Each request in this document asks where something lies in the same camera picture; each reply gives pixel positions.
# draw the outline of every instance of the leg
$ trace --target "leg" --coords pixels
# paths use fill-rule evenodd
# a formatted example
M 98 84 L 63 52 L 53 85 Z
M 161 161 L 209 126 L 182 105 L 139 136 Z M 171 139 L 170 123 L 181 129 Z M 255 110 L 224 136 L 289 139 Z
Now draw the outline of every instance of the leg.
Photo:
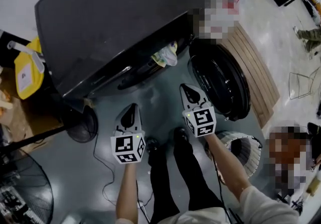
M 154 192 L 154 213 L 151 224 L 180 213 L 171 195 L 170 178 L 167 170 L 166 156 L 162 149 L 149 153 L 148 163 L 151 166 L 150 182 Z
M 181 135 L 179 132 L 174 132 L 174 136 Z M 174 139 L 175 160 L 190 193 L 189 210 L 223 207 L 222 202 L 208 188 L 201 167 L 193 154 L 192 145 L 187 139 L 177 137 Z
M 321 29 L 298 30 L 297 37 L 299 39 L 308 39 L 312 41 L 321 41 Z
M 310 52 L 312 49 L 314 49 L 315 47 L 321 45 L 321 41 L 312 41 L 309 40 L 307 41 L 307 43 L 305 44 L 305 48 L 308 52 Z

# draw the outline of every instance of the black cover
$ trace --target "black cover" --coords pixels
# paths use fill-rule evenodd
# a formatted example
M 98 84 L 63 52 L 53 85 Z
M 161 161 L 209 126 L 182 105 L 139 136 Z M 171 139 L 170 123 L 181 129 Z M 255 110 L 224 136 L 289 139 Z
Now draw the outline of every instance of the black cover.
M 92 87 L 74 88 L 120 55 L 137 61 L 128 48 L 186 11 L 202 7 L 204 0 L 40 0 L 35 6 L 37 28 L 56 89 L 63 96 L 87 95 Z M 111 63 L 108 70 L 125 67 Z
M 190 46 L 189 69 L 216 112 L 232 121 L 245 118 L 251 106 L 249 86 L 231 53 L 207 39 L 195 39 Z

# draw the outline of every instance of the concrete floor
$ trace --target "concrete floor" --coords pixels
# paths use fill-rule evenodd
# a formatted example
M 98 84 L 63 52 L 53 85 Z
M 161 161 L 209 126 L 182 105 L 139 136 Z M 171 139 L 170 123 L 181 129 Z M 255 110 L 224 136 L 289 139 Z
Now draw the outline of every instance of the concrete floor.
M 303 4 L 295 1 L 285 8 L 278 8 L 273 0 L 240 0 L 240 22 L 258 51 L 261 52 L 281 96 L 274 108 L 273 117 L 263 129 L 265 136 L 269 128 L 279 120 L 295 120 L 303 126 L 308 121 L 318 123 L 315 119 L 317 94 L 303 99 L 288 99 L 289 72 L 309 75 L 320 66 L 319 57 L 310 60 L 309 55 L 304 52 L 303 45 L 292 31 L 294 25 L 304 29 L 315 28 Z M 181 67 L 177 66 L 163 72 L 152 81 L 152 85 L 132 94 L 106 97 L 96 102 L 100 124 L 97 154 L 109 166 L 115 165 L 115 183 L 105 190 L 110 200 L 116 201 L 117 199 L 123 173 L 123 166 L 116 164 L 109 146 L 114 118 L 126 105 L 136 102 L 141 106 L 146 135 L 153 135 L 163 142 L 170 138 L 168 135 L 170 130 L 182 124 L 183 108 L 179 98 L 179 84 L 191 82 L 185 68 L 188 60 L 186 56 L 187 54 L 179 62 Z M 158 117 L 150 118 L 150 115 L 155 112 L 158 113 Z M 218 128 L 241 131 L 263 140 L 263 134 L 252 112 L 247 119 L 235 123 L 224 122 L 219 116 L 218 119 Z M 213 164 L 206 157 L 201 144 L 197 140 L 192 140 L 192 143 L 209 187 L 218 194 L 218 183 Z M 103 223 L 113 222 L 114 205 L 102 196 L 102 188 L 112 176 L 108 169 L 92 157 L 93 146 L 93 141 L 78 144 L 63 132 L 57 135 L 50 145 L 32 153 L 35 160 L 43 166 L 53 188 L 55 200 L 53 224 L 60 223 L 67 214 L 75 212 L 93 214 L 104 220 Z M 172 195 L 179 209 L 186 210 L 189 195 L 174 162 L 170 149 L 168 167 Z M 144 203 L 151 195 L 149 170 L 145 153 L 137 173 L 139 198 Z M 251 181 L 263 189 L 266 185 L 263 177 L 259 169 Z M 225 187 L 223 196 L 228 206 L 237 207 L 236 199 Z M 149 217 L 152 215 L 152 206 L 153 200 L 146 207 Z M 139 222 L 145 223 L 141 213 Z

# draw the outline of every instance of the wooden slat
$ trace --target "wooden slat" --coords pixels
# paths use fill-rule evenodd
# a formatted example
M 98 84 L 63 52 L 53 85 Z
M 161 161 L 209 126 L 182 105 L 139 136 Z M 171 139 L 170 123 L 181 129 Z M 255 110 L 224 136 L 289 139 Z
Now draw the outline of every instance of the wooden slat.
M 230 53 L 236 59 L 236 61 L 238 62 L 238 64 L 244 72 L 244 75 L 250 86 L 252 106 L 255 108 L 256 116 L 259 119 L 261 127 L 263 127 L 269 120 L 271 113 L 269 112 L 264 100 L 262 99 L 259 89 L 252 78 L 252 75 L 249 73 L 247 67 L 245 66 L 239 54 L 236 52 L 231 42 L 229 40 L 223 40 L 222 44 L 227 48 L 227 50 L 230 51 Z
M 243 51 L 255 68 L 255 71 L 262 82 L 262 86 L 265 88 L 266 95 L 268 96 L 268 99 L 273 107 L 278 97 L 274 93 L 273 86 L 263 66 L 265 64 L 259 60 L 256 53 L 253 51 L 252 47 L 238 28 L 234 30 L 234 37 L 237 37 L 240 46 L 243 48 Z
M 240 58 L 242 59 L 244 65 L 248 69 L 249 75 L 252 77 L 252 82 L 255 83 L 255 86 L 257 87 L 257 98 L 260 103 L 262 103 L 262 109 L 266 110 L 267 112 L 263 111 L 267 116 L 272 116 L 273 115 L 273 105 L 269 100 L 269 97 L 267 96 L 265 87 L 262 85 L 262 82 L 260 78 L 258 77 L 254 67 L 253 63 L 251 63 L 248 58 L 246 57 L 244 51 L 240 47 L 238 41 L 235 40 L 234 36 L 229 37 L 229 41 L 231 42 L 232 46 L 235 48 L 235 51 L 238 53 Z
M 272 89 L 274 91 L 274 95 L 273 98 L 275 100 L 275 102 L 277 102 L 277 100 L 280 98 L 280 94 L 279 91 L 277 90 L 277 87 L 274 83 L 274 80 L 271 76 L 270 71 L 268 70 L 267 66 L 264 64 L 264 61 L 262 59 L 261 54 L 258 52 L 256 46 L 253 44 L 252 40 L 250 39 L 250 37 L 248 36 L 248 34 L 245 32 L 245 30 L 241 27 L 241 25 L 238 26 L 238 29 L 240 30 L 240 32 L 242 33 L 242 35 L 244 36 L 244 38 L 247 40 L 247 42 L 249 43 L 249 45 L 251 46 L 253 52 L 255 53 L 255 55 L 257 56 L 258 60 L 261 62 L 263 69 L 265 70 L 265 73 L 270 81 L 270 84 L 272 86 Z

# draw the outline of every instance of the cord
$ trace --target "cord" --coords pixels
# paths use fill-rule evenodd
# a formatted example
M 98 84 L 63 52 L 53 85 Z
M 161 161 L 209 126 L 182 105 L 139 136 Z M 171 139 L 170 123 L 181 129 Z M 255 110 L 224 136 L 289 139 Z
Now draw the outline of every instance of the cord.
M 139 208 L 140 208 L 142 214 L 144 214 L 144 217 L 145 217 L 147 223 L 149 224 L 150 223 L 149 218 L 147 217 L 147 214 L 142 210 L 142 207 L 141 207 L 139 199 L 138 199 L 138 183 L 137 183 L 137 180 L 136 180 L 136 187 L 137 187 L 137 203 L 139 205 Z
M 143 206 L 146 207 L 149 203 L 149 201 L 152 199 L 152 195 L 154 194 L 154 192 L 151 193 L 150 198 L 148 199 L 147 203 L 145 203 Z
M 116 206 L 116 204 L 114 204 L 107 196 L 107 194 L 105 193 L 105 188 L 111 184 L 113 184 L 115 182 L 115 172 L 107 165 L 105 164 L 98 156 L 95 155 L 95 151 L 96 151 L 96 146 L 97 146 L 97 142 L 98 142 L 98 133 L 96 134 L 96 141 L 95 141 L 95 146 L 94 146 L 94 151 L 92 153 L 93 157 L 99 161 L 100 163 L 102 163 L 105 167 L 107 167 L 111 173 L 112 173 L 112 180 L 110 182 L 108 182 L 106 185 L 104 185 L 104 187 L 102 188 L 102 196 L 105 198 L 106 201 L 110 202 L 112 205 Z
M 43 138 L 42 140 L 40 141 L 37 141 L 37 142 L 34 142 L 34 144 L 41 144 L 46 138 Z
M 222 201 L 222 204 L 223 204 L 223 208 L 224 208 L 224 211 L 225 211 L 225 214 L 227 216 L 227 218 L 229 219 L 230 223 L 232 223 L 231 219 L 230 219 L 230 216 L 229 216 L 229 213 L 225 207 L 225 203 L 224 203 L 224 200 L 223 200 L 223 195 L 222 195 L 222 185 L 221 185 L 221 179 L 219 177 L 219 172 L 217 170 L 217 166 L 216 166 L 216 162 L 215 162 L 215 158 L 214 158 L 214 154 L 212 154 L 212 157 L 213 157 L 213 162 L 214 162 L 214 166 L 215 166 L 215 170 L 216 170 L 216 175 L 217 175 L 217 179 L 219 181 L 219 186 L 220 186 L 220 195 L 221 195 L 221 201 Z

